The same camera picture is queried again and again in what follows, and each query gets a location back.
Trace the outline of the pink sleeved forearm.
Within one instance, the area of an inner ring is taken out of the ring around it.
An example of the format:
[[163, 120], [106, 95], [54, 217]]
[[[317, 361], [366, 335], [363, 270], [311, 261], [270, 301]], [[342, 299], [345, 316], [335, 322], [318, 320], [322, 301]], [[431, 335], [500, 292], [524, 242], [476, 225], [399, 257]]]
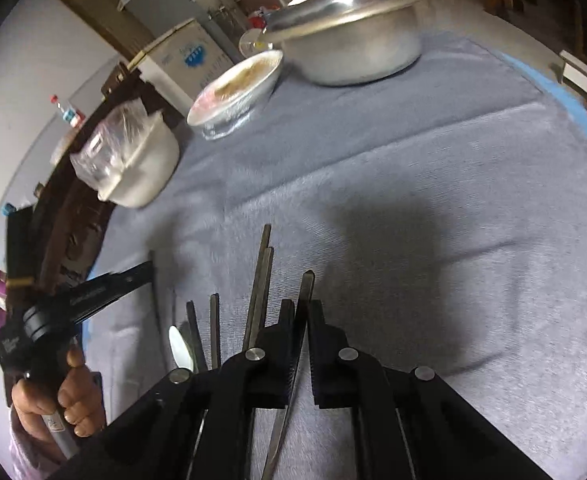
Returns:
[[66, 463], [40, 415], [28, 415], [28, 427], [16, 408], [10, 409], [9, 417], [13, 479], [47, 479]]

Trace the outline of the person's left hand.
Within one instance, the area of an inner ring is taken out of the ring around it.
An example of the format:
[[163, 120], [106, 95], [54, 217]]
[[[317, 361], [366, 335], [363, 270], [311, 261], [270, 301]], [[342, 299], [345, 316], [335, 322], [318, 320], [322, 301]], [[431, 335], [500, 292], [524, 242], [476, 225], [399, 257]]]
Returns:
[[13, 408], [22, 428], [39, 446], [54, 444], [42, 416], [53, 415], [58, 408], [62, 408], [62, 417], [78, 437], [91, 437], [106, 424], [100, 387], [75, 344], [67, 353], [67, 364], [68, 373], [56, 394], [46, 393], [29, 379], [21, 379], [13, 386]]

